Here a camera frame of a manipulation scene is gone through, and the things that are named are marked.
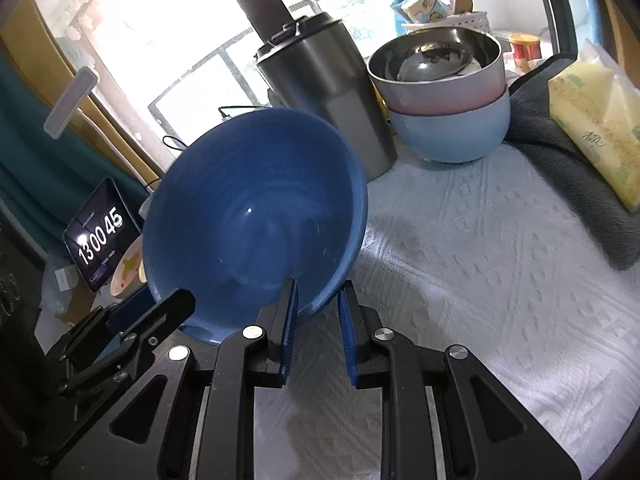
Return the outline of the white lace tablecloth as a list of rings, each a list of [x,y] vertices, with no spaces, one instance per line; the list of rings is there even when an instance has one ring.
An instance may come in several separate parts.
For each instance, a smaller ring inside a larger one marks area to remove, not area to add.
[[[359,301],[427,348],[467,346],[591,477],[639,407],[639,271],[617,271],[515,148],[439,165],[398,146],[369,186]],[[381,399],[352,388],[337,310],[295,335],[281,390],[256,394],[261,479],[375,479]]]

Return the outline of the light blue bowl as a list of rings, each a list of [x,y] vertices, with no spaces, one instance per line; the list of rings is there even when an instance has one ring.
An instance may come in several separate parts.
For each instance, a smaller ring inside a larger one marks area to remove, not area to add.
[[[509,130],[509,90],[476,110],[442,115],[414,116],[390,110],[390,124],[413,153],[425,160],[463,164],[488,155]]]

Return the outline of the stainless steel tumbler black lid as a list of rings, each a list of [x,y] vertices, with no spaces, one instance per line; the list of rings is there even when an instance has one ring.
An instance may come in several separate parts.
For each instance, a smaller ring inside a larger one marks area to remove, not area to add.
[[[338,18],[321,12],[285,24],[256,53],[262,78],[287,107],[341,131],[368,181],[397,158],[390,126],[364,59]]]

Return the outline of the large blue ceramic bowl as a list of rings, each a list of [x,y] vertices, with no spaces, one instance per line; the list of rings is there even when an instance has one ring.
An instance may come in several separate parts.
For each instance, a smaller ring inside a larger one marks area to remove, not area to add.
[[[236,116],[184,150],[153,193],[149,289],[157,300],[188,290],[182,329],[204,344],[254,324],[287,280],[307,322],[348,278],[367,216],[366,177],[337,128],[290,108]]]

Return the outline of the white desk lamp head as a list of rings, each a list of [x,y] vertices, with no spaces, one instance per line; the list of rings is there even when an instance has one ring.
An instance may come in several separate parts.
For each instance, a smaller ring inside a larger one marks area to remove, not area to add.
[[[50,138],[58,140],[79,110],[81,102],[91,93],[99,82],[98,73],[89,66],[82,66],[73,76],[51,108],[43,124],[43,131]]]

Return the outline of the orange lidded jar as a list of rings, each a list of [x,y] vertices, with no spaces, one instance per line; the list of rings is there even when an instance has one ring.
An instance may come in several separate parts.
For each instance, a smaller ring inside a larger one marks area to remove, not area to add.
[[[542,58],[540,38],[538,36],[511,32],[509,42],[512,48],[515,66],[523,73],[527,73],[530,70],[530,61],[540,60]]]

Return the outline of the small patterned plate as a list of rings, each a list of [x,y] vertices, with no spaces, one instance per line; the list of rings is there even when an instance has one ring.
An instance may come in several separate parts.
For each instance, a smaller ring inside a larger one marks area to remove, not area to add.
[[[138,236],[122,255],[110,283],[110,294],[120,300],[129,298],[146,284],[142,257],[143,236]]]

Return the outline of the tablet showing clock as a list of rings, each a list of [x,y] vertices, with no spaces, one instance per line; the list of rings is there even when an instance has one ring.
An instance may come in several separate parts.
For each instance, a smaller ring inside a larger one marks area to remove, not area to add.
[[[140,221],[106,177],[70,220],[63,240],[88,289],[98,292],[140,234]]]

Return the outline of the white storage basket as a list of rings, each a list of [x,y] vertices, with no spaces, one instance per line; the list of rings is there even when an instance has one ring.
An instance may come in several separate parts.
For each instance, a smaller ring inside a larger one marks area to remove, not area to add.
[[[452,14],[436,22],[402,23],[401,26],[403,29],[405,29],[405,32],[407,34],[409,32],[415,32],[416,30],[429,29],[434,27],[464,27],[477,30],[478,32],[484,32],[485,34],[491,33],[491,27],[489,24],[487,13],[485,11]]]

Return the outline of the yellow curtain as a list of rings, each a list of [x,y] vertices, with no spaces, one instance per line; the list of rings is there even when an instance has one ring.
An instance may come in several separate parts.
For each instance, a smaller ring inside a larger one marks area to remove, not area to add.
[[[63,131],[70,128],[93,151],[141,184],[160,180],[160,170],[144,161],[91,96],[99,82],[98,73],[88,66],[74,70],[65,61],[35,0],[17,0],[6,12],[1,22],[1,45],[26,84],[49,107],[42,128],[51,139],[60,140]]]

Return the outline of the teal curtain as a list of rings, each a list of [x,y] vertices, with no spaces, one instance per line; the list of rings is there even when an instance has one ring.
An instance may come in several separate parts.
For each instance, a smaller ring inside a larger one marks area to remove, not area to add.
[[[43,130],[50,108],[1,58],[1,200],[48,254],[67,258],[63,233],[94,189],[113,178],[131,211],[143,186],[67,129],[58,140]]]

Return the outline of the yellow tissue pack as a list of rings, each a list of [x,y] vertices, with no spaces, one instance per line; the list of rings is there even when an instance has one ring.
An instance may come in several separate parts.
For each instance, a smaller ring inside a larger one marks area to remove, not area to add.
[[[600,44],[548,81],[549,113],[628,211],[639,210],[639,90]]]

